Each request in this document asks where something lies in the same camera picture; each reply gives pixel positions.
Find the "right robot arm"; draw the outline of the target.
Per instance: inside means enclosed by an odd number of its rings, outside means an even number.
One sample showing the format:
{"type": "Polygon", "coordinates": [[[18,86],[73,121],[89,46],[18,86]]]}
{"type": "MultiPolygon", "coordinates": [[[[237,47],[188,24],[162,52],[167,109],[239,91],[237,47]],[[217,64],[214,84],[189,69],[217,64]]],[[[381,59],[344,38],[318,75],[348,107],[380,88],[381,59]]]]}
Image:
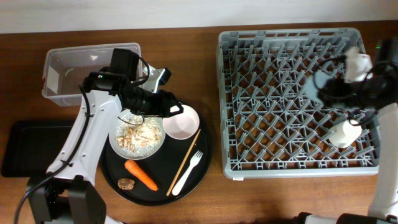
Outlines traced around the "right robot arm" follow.
{"type": "Polygon", "coordinates": [[[375,62],[355,48],[330,60],[343,62],[345,74],[330,78],[322,71],[310,77],[312,97],[339,109],[371,109],[379,124],[379,171],[368,214],[344,213],[337,223],[397,223],[397,38],[381,41],[375,62]]]}

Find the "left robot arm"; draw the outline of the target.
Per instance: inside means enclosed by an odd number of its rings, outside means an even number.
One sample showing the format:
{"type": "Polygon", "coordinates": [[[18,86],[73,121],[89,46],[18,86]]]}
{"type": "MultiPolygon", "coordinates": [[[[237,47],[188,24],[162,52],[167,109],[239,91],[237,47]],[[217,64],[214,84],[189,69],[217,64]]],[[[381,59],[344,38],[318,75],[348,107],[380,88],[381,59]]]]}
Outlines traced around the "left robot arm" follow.
{"type": "Polygon", "coordinates": [[[123,109],[168,118],[183,113],[171,92],[141,88],[146,78],[132,72],[92,72],[80,85],[80,111],[43,179],[32,177],[14,215],[18,223],[29,202],[37,223],[115,223],[94,188],[95,174],[108,133],[123,109]]]}

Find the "pink bowl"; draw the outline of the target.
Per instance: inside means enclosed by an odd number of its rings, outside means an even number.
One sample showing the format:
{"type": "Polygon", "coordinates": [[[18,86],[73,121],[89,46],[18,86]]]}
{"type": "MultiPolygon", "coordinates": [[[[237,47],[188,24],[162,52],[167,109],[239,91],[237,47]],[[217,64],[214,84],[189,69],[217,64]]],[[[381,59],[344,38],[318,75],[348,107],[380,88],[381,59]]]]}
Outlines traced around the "pink bowl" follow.
{"type": "Polygon", "coordinates": [[[198,113],[188,105],[182,105],[182,107],[183,113],[162,120],[165,132],[177,140],[192,137],[200,125],[198,113]]]}

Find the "cream white cup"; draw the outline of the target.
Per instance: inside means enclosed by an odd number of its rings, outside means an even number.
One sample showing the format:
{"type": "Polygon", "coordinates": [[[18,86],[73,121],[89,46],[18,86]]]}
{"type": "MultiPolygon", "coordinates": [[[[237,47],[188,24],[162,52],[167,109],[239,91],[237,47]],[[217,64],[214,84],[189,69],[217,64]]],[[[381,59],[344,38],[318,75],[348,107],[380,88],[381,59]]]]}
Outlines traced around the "cream white cup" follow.
{"type": "Polygon", "coordinates": [[[342,121],[330,128],[330,143],[338,148],[347,148],[360,137],[363,129],[355,120],[342,121]]]}

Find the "light blue cup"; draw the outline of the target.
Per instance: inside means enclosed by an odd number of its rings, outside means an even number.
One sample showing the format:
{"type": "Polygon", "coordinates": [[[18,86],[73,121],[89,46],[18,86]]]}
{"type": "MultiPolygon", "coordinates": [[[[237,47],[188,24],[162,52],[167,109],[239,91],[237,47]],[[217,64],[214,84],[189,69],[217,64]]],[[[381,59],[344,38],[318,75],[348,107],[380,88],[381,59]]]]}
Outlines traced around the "light blue cup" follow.
{"type": "Polygon", "coordinates": [[[303,86],[304,95],[314,102],[322,104],[322,100],[318,97],[318,88],[323,88],[331,77],[324,72],[315,72],[310,75],[303,86]]]}

